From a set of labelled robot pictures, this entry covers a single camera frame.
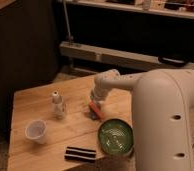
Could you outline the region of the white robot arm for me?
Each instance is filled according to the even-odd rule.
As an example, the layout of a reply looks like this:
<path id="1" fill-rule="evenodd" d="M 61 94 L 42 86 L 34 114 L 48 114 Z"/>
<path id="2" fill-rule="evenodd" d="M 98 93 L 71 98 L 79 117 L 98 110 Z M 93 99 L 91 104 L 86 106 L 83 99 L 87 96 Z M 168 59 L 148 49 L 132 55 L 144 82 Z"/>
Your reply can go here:
<path id="1" fill-rule="evenodd" d="M 94 101 L 113 89 L 132 93 L 136 171 L 194 171 L 189 113 L 194 108 L 193 69 L 154 69 L 122 75 L 112 69 L 94 77 Z"/>

